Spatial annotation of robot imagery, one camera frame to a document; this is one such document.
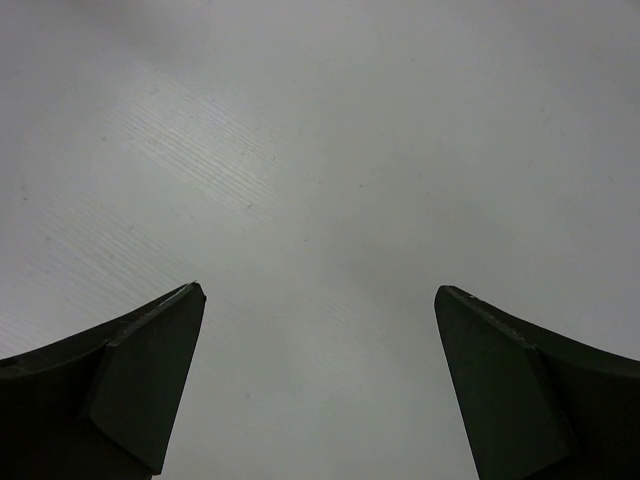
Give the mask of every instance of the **white surface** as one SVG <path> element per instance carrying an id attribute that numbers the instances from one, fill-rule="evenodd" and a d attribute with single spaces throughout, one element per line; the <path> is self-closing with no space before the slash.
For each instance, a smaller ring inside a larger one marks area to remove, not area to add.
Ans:
<path id="1" fill-rule="evenodd" d="M 163 478 L 476 478 L 438 285 L 640 358 L 639 7 L 2 0 L 0 355 L 197 279 Z"/>

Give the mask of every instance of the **gray background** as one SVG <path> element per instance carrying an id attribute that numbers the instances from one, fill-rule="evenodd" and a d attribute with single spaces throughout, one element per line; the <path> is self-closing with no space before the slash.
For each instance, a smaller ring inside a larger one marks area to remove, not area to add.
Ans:
<path id="1" fill-rule="evenodd" d="M 432 299 L 640 358 L 635 0 L 1 0 L 0 356 L 209 296 L 163 478 L 474 479 Z"/>

